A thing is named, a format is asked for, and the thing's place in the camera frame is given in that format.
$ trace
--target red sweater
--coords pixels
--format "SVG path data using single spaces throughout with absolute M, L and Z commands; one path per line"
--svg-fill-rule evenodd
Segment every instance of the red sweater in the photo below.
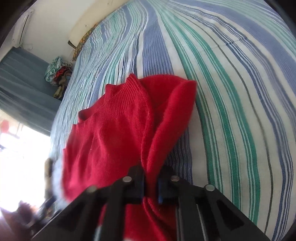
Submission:
M 106 85 L 92 107 L 78 114 L 64 149 L 63 186 L 74 200 L 90 185 L 105 187 L 141 162 L 147 193 L 142 205 L 127 205 L 124 237 L 133 241 L 175 240 L 173 207 L 157 205 L 156 181 L 174 144 L 188 125 L 196 82 L 172 75 Z

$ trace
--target blue curtain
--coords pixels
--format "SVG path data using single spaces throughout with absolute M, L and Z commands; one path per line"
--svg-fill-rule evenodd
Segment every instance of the blue curtain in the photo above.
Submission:
M 44 79 L 48 63 L 21 48 L 12 48 L 0 62 L 0 109 L 17 121 L 50 135 L 61 103 L 57 87 Z

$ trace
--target air conditioner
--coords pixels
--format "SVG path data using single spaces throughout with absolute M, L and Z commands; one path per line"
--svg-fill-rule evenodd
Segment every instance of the air conditioner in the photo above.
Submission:
M 26 31 L 28 29 L 32 14 L 34 9 L 28 9 L 25 11 L 22 16 L 18 19 L 15 24 L 15 30 L 12 36 L 12 46 L 18 48 L 24 42 Z

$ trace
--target metal screw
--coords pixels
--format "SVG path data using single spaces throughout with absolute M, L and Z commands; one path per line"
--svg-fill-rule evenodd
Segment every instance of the metal screw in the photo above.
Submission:
M 171 176 L 170 179 L 173 181 L 173 182 L 177 182 L 180 180 L 180 178 L 178 176 Z
M 88 193 L 93 193 L 93 192 L 95 192 L 96 190 L 97 190 L 96 186 L 93 185 L 93 186 L 90 186 L 86 191 L 87 191 Z
M 208 185 L 205 186 L 205 189 L 207 191 L 209 191 L 209 192 L 212 192 L 212 191 L 215 190 L 215 187 L 213 185 L 211 185 L 211 184 L 208 184 Z
M 125 182 L 125 183 L 129 183 L 129 182 L 131 182 L 132 178 L 131 178 L 130 176 L 126 176 L 126 177 L 124 177 L 122 180 L 123 180 L 123 182 Z

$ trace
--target patterned blanket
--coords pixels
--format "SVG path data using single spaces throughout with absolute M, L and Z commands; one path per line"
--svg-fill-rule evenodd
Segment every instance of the patterned blanket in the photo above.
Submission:
M 131 0 L 85 43 L 52 128 L 54 192 L 79 110 L 107 83 L 173 74 L 196 80 L 191 121 L 166 163 L 211 183 L 271 240 L 296 214 L 296 40 L 263 0 Z

